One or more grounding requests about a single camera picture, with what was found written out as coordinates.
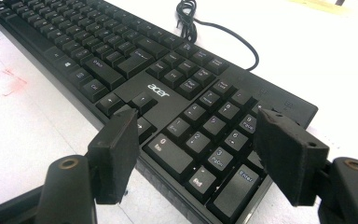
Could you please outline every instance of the arrow key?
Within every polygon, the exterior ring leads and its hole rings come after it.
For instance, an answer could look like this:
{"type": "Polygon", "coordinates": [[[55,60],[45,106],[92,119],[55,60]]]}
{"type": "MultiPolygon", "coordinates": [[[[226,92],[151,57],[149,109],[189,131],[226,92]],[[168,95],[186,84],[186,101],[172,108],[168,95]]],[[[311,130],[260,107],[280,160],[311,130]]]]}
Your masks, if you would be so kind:
{"type": "Polygon", "coordinates": [[[98,102],[97,107],[110,118],[113,113],[120,109],[124,105],[124,102],[118,98],[114,93],[110,92],[105,95],[103,99],[98,102]]]}

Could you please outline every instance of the function key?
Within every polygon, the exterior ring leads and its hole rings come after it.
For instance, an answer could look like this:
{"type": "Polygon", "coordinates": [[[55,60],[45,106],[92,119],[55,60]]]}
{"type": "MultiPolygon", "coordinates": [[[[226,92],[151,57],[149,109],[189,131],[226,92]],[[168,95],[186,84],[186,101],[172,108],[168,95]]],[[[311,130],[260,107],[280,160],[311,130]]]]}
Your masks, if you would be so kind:
{"type": "Polygon", "coordinates": [[[198,49],[199,48],[193,44],[185,43],[179,48],[177,48],[175,51],[186,58],[190,58],[190,56],[196,53],[198,49]]]}
{"type": "Polygon", "coordinates": [[[242,165],[217,197],[208,204],[208,208],[224,223],[233,223],[252,198],[259,182],[258,174],[242,165]]]}
{"type": "Polygon", "coordinates": [[[224,61],[221,58],[214,58],[206,65],[206,69],[212,71],[213,73],[220,75],[228,68],[228,62],[224,61]]]}
{"type": "Polygon", "coordinates": [[[186,189],[201,203],[205,203],[215,191],[216,184],[217,178],[205,167],[201,166],[186,183],[186,189]]]}
{"type": "Polygon", "coordinates": [[[144,150],[179,182],[183,182],[193,170],[193,158],[162,133],[147,144],[144,150]]]}
{"type": "Polygon", "coordinates": [[[162,41],[162,44],[169,49],[176,49],[182,43],[183,39],[177,35],[169,35],[162,41]]]}
{"type": "Polygon", "coordinates": [[[236,90],[236,88],[232,84],[221,80],[212,86],[212,90],[222,96],[223,99],[227,99],[228,96],[236,90]]]}

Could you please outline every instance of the keyboard frame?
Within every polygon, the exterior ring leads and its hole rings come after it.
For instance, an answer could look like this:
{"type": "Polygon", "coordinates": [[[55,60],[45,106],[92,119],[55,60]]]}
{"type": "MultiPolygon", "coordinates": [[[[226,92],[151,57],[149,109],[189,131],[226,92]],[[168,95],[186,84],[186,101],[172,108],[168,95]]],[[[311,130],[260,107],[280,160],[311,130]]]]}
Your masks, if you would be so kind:
{"type": "MultiPolygon", "coordinates": [[[[36,58],[44,67],[46,67],[49,72],[55,76],[61,84],[71,92],[75,98],[80,101],[82,105],[84,105],[88,111],[92,113],[102,124],[105,124],[109,118],[99,110],[95,105],[96,103],[92,103],[86,96],[84,96],[80,90],[78,90],[65,76],[57,70],[56,67],[52,66],[44,57],[43,55],[39,54],[37,50],[35,50],[26,40],[24,40],[21,35],[19,35],[15,30],[13,30],[6,22],[0,18],[0,25],[4,28],[4,30],[8,31],[16,41],[18,41],[21,45],[25,47],[25,49],[30,52],[33,57],[36,58]]],[[[227,61],[229,66],[237,65],[227,61]]],[[[244,73],[243,74],[236,74],[232,75],[233,77],[246,75],[244,78],[250,78],[252,81],[256,81],[256,83],[265,83],[268,84],[269,87],[277,88],[278,91],[282,91],[282,93],[287,93],[288,95],[295,96],[290,92],[285,91],[284,89],[280,89],[279,87],[275,86],[272,83],[269,83],[265,79],[261,77],[257,77],[256,75],[247,72],[240,68],[244,73]]],[[[206,88],[204,88],[197,96],[195,96],[191,101],[189,101],[189,105],[197,101],[200,95],[205,93],[214,83],[210,83],[206,88]]],[[[318,107],[312,105],[309,102],[304,101],[304,103],[308,104],[311,110],[307,110],[309,112],[309,119],[305,120],[304,122],[300,123],[303,128],[307,128],[316,115],[318,111],[318,107]]],[[[184,186],[179,184],[171,175],[169,175],[160,165],[158,165],[151,157],[149,157],[142,148],[149,143],[151,139],[157,136],[164,128],[158,128],[151,136],[149,136],[142,144],[140,144],[141,154],[138,159],[138,162],[135,168],[152,184],[168,201],[171,202],[190,222],[192,223],[221,223],[221,221],[210,211],[206,208],[206,206],[202,205],[189,191],[185,189],[184,186]]],[[[259,186],[257,191],[255,192],[254,196],[252,197],[251,201],[246,205],[243,209],[243,212],[238,217],[236,223],[246,223],[257,206],[260,204],[261,200],[263,199],[264,195],[268,191],[269,187],[272,184],[272,179],[267,175],[262,184],[259,186]]]]}

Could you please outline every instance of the keyboard key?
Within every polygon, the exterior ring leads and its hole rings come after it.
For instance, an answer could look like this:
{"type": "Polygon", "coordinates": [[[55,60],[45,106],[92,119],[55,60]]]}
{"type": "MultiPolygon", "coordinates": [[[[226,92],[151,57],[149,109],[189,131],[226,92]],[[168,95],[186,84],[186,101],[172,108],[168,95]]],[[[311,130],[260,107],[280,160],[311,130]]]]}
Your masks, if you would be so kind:
{"type": "Polygon", "coordinates": [[[130,79],[154,61],[153,57],[141,49],[134,51],[130,58],[120,63],[117,70],[126,79],[130,79]]]}
{"type": "Polygon", "coordinates": [[[183,95],[187,100],[193,99],[202,90],[201,85],[189,78],[182,85],[180,85],[176,91],[183,95]]]}
{"type": "Polygon", "coordinates": [[[216,82],[212,86],[212,90],[223,97],[223,99],[227,99],[228,96],[236,90],[236,88],[223,80],[216,82]]]}
{"type": "Polygon", "coordinates": [[[207,164],[216,174],[223,176],[231,169],[233,163],[233,156],[219,147],[209,157],[207,164]]]}
{"type": "Polygon", "coordinates": [[[129,102],[129,105],[134,108],[137,108],[140,115],[144,115],[149,109],[153,107],[153,105],[156,105],[157,102],[157,100],[155,100],[149,94],[143,91],[135,98],[133,98],[129,102]]]}
{"type": "Polygon", "coordinates": [[[68,75],[68,80],[74,84],[78,89],[92,81],[94,78],[90,73],[86,72],[83,68],[77,69],[75,72],[68,75]]]}
{"type": "Polygon", "coordinates": [[[112,91],[125,81],[125,78],[99,58],[92,58],[84,63],[84,67],[107,88],[112,91]]]}
{"type": "Polygon", "coordinates": [[[190,125],[181,118],[175,119],[166,128],[167,134],[175,140],[175,142],[182,142],[191,132],[190,125]]]}
{"type": "Polygon", "coordinates": [[[148,137],[156,131],[156,128],[144,117],[138,118],[138,136],[139,143],[143,143],[148,137]]]}
{"type": "Polygon", "coordinates": [[[225,140],[227,150],[233,155],[238,155],[249,144],[249,138],[234,130],[225,140]]]}
{"type": "Polygon", "coordinates": [[[144,150],[179,182],[193,170],[194,160],[162,133],[144,150]]]}
{"type": "Polygon", "coordinates": [[[214,58],[205,66],[205,68],[217,75],[221,75],[228,68],[228,63],[223,59],[214,58]]]}
{"type": "Polygon", "coordinates": [[[252,115],[247,115],[240,123],[240,128],[245,133],[253,134],[255,132],[256,119],[252,115]]]}
{"type": "Polygon", "coordinates": [[[221,102],[221,97],[212,91],[206,91],[198,100],[199,105],[204,107],[208,112],[213,112],[221,102]]]}
{"type": "Polygon", "coordinates": [[[97,79],[93,79],[81,89],[81,92],[92,102],[95,103],[103,98],[109,90],[97,79]]]}
{"type": "Polygon", "coordinates": [[[225,133],[227,129],[227,125],[224,121],[217,118],[216,116],[212,116],[210,119],[206,121],[206,123],[202,126],[202,129],[215,141],[218,142],[222,135],[225,133]]]}
{"type": "Polygon", "coordinates": [[[191,105],[183,114],[193,127],[199,126],[208,116],[206,110],[197,104],[191,105]]]}
{"type": "Polygon", "coordinates": [[[242,165],[217,197],[208,204],[225,223],[233,223],[249,202],[260,182],[258,174],[242,165]]]}
{"type": "Polygon", "coordinates": [[[194,133],[186,142],[186,146],[190,149],[188,152],[196,160],[202,159],[211,145],[211,140],[200,132],[194,133]]]}
{"type": "Polygon", "coordinates": [[[121,101],[113,92],[105,95],[104,98],[98,102],[97,107],[108,117],[110,118],[113,113],[120,109],[124,105],[124,102],[121,101]]]}
{"type": "Polygon", "coordinates": [[[216,184],[217,178],[205,169],[205,167],[201,166],[188,180],[186,189],[201,203],[205,203],[209,196],[215,191],[216,184]]]}

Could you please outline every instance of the black key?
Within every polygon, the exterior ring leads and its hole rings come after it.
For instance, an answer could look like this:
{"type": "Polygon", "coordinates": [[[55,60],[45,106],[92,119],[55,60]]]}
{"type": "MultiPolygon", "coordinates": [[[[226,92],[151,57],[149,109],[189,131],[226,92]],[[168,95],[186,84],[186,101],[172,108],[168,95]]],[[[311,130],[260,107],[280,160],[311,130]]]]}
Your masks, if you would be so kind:
{"type": "Polygon", "coordinates": [[[169,71],[170,67],[162,61],[158,61],[146,69],[146,72],[156,79],[161,79],[169,71]]]}
{"type": "Polygon", "coordinates": [[[199,126],[208,116],[206,110],[197,104],[191,105],[183,114],[193,127],[199,126]]]}
{"type": "Polygon", "coordinates": [[[198,49],[199,48],[193,44],[185,43],[175,51],[186,58],[190,58],[194,53],[197,52],[198,49]]]}
{"type": "Polygon", "coordinates": [[[148,137],[156,131],[156,128],[144,117],[138,118],[138,136],[139,143],[143,143],[148,137]]]}
{"type": "Polygon", "coordinates": [[[205,68],[220,75],[228,68],[228,63],[221,58],[214,58],[205,66],[205,68]]]}
{"type": "Polygon", "coordinates": [[[210,71],[201,68],[198,72],[196,72],[196,74],[194,74],[193,78],[203,88],[205,88],[215,79],[215,76],[210,71]]]}
{"type": "Polygon", "coordinates": [[[57,47],[53,47],[48,49],[44,53],[44,56],[50,63],[55,63],[57,60],[65,56],[65,53],[62,50],[57,49],[57,47]]]}
{"type": "Polygon", "coordinates": [[[182,142],[185,138],[188,138],[191,129],[187,122],[177,118],[167,126],[166,131],[175,142],[182,142]]]}
{"type": "Polygon", "coordinates": [[[217,111],[217,116],[229,125],[235,124],[239,115],[240,109],[230,102],[225,103],[222,107],[220,107],[219,111],[217,111]]]}
{"type": "Polygon", "coordinates": [[[199,170],[188,180],[186,189],[190,191],[201,203],[206,200],[215,191],[217,178],[205,167],[201,166],[199,170]]]}
{"type": "Polygon", "coordinates": [[[58,61],[54,63],[55,67],[61,71],[66,76],[75,71],[76,69],[80,68],[80,66],[68,56],[63,56],[58,61]]]}
{"type": "Polygon", "coordinates": [[[222,98],[212,91],[206,91],[198,100],[199,105],[204,107],[208,112],[213,112],[221,102],[222,98]]]}
{"type": "Polygon", "coordinates": [[[77,69],[75,72],[69,74],[67,78],[78,89],[82,88],[94,79],[94,77],[92,77],[90,73],[86,72],[83,68],[77,69]]]}
{"type": "Polygon", "coordinates": [[[81,88],[81,92],[95,103],[109,93],[109,90],[100,81],[93,79],[81,88]]]}
{"type": "Polygon", "coordinates": [[[175,89],[180,84],[182,84],[183,81],[185,81],[185,80],[186,80],[185,75],[178,72],[176,69],[173,69],[171,72],[169,72],[167,75],[165,75],[161,81],[165,85],[169,86],[171,89],[175,89]]]}
{"type": "Polygon", "coordinates": [[[208,204],[208,208],[224,223],[233,223],[251,199],[259,182],[259,176],[242,165],[213,202],[208,204]]]}
{"type": "Polygon", "coordinates": [[[223,176],[231,169],[234,157],[221,147],[217,148],[208,159],[208,165],[219,175],[223,176]]]}
{"type": "Polygon", "coordinates": [[[252,151],[251,154],[246,158],[246,165],[248,165],[253,170],[257,171],[259,174],[264,174],[264,167],[261,164],[260,157],[255,151],[252,151]]]}
{"type": "Polygon", "coordinates": [[[230,101],[241,110],[248,108],[254,100],[255,98],[252,97],[252,94],[243,89],[237,90],[230,98],[230,101]]]}
{"type": "Polygon", "coordinates": [[[186,77],[191,77],[195,72],[197,72],[197,70],[199,70],[199,67],[191,61],[186,60],[183,63],[179,64],[176,69],[179,72],[185,74],[186,77]]]}
{"type": "Polygon", "coordinates": [[[245,133],[253,134],[255,132],[256,118],[252,115],[247,115],[240,123],[240,127],[245,133]]]}
{"type": "Polygon", "coordinates": [[[193,170],[194,160],[162,133],[144,150],[179,182],[183,182],[193,170]]]}
{"type": "Polygon", "coordinates": [[[136,46],[150,53],[156,60],[169,52],[165,47],[149,38],[141,39],[136,46]]]}
{"type": "Polygon", "coordinates": [[[205,154],[209,151],[208,149],[211,144],[211,140],[200,132],[194,133],[186,142],[186,146],[190,149],[188,153],[190,153],[197,161],[204,158],[205,154]]]}
{"type": "Polygon", "coordinates": [[[258,101],[255,106],[252,108],[252,112],[254,112],[255,115],[257,115],[259,109],[267,109],[267,110],[273,110],[272,105],[267,104],[263,101],[258,101]]]}
{"type": "Polygon", "coordinates": [[[46,50],[51,49],[54,45],[45,37],[36,31],[26,21],[20,17],[12,17],[7,19],[7,24],[10,25],[22,38],[30,43],[34,49],[43,54],[46,50]]]}
{"type": "Polygon", "coordinates": [[[206,121],[202,128],[215,142],[217,142],[225,133],[227,125],[221,119],[216,116],[212,116],[208,119],[208,121],[206,121]]]}
{"type": "Polygon", "coordinates": [[[144,70],[153,61],[154,59],[150,54],[144,52],[141,49],[137,49],[131,54],[129,59],[117,66],[117,70],[126,79],[130,79],[144,70]]]}
{"type": "Polygon", "coordinates": [[[94,57],[88,60],[84,63],[84,67],[104,85],[106,85],[110,91],[125,81],[125,78],[121,74],[119,74],[99,58],[94,57]]]}
{"type": "Polygon", "coordinates": [[[232,131],[225,140],[226,149],[234,155],[237,155],[248,144],[249,138],[237,130],[232,131]]]}
{"type": "Polygon", "coordinates": [[[104,98],[98,102],[97,107],[110,118],[113,113],[119,110],[124,105],[124,102],[120,100],[113,92],[105,95],[104,98]]]}
{"type": "Polygon", "coordinates": [[[175,68],[177,65],[179,65],[181,62],[183,62],[185,59],[180,56],[179,54],[172,52],[167,54],[162,61],[165,62],[167,65],[169,65],[171,68],[175,68]]]}
{"type": "Polygon", "coordinates": [[[200,66],[205,66],[205,64],[207,64],[211,59],[212,59],[211,53],[203,49],[199,50],[190,58],[191,61],[195,62],[200,66]]]}
{"type": "Polygon", "coordinates": [[[145,114],[149,109],[151,109],[154,105],[157,104],[157,100],[151,97],[146,92],[141,92],[135,98],[133,98],[129,105],[138,109],[140,115],[145,114]]]}
{"type": "Polygon", "coordinates": [[[117,47],[117,50],[122,53],[125,57],[130,56],[130,54],[136,49],[136,47],[130,43],[130,42],[125,42],[123,44],[121,44],[120,46],[117,47]]]}
{"type": "Polygon", "coordinates": [[[227,82],[221,80],[221,81],[216,82],[216,83],[213,85],[212,90],[213,90],[214,92],[216,92],[217,94],[219,94],[220,96],[222,96],[223,99],[227,99],[228,96],[229,96],[232,92],[234,92],[236,89],[235,89],[235,87],[234,87],[232,84],[227,83],[227,82]]]}
{"type": "Polygon", "coordinates": [[[183,39],[177,35],[168,35],[161,44],[169,49],[176,49],[183,43],[183,39]]]}
{"type": "Polygon", "coordinates": [[[105,61],[110,64],[112,67],[116,67],[119,63],[124,62],[126,59],[118,51],[114,51],[111,54],[107,55],[105,61]]]}
{"type": "Polygon", "coordinates": [[[191,78],[176,89],[176,91],[183,95],[187,100],[193,99],[201,90],[202,86],[191,78]]]}

